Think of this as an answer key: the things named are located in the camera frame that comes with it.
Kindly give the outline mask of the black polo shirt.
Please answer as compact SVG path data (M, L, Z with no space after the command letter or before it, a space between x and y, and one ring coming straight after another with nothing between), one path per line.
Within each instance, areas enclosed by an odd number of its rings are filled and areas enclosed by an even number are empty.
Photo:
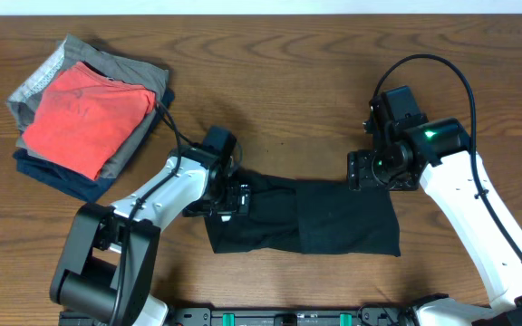
M344 182L289 179L240 170L251 188L247 216L206 217L216 254L271 248L300 254L400 256L400 227L385 189L352 191Z

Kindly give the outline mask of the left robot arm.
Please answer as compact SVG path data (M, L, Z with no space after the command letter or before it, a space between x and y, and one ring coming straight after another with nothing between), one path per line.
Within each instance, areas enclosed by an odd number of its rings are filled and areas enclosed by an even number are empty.
M235 146L184 146L138 190L74 216L50 286L50 299L106 325L162 325L169 307L150 294L162 231L188 206L227 200Z

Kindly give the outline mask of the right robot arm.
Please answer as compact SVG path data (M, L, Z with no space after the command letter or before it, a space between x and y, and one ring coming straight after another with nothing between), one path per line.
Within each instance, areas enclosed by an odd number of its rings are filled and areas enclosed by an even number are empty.
M413 191L418 188L448 218L478 270L488 306L463 304L444 294L415 302L402 325L522 325L522 229L489 180L470 137L454 118L423 116L363 127L370 150L348 155L352 190Z

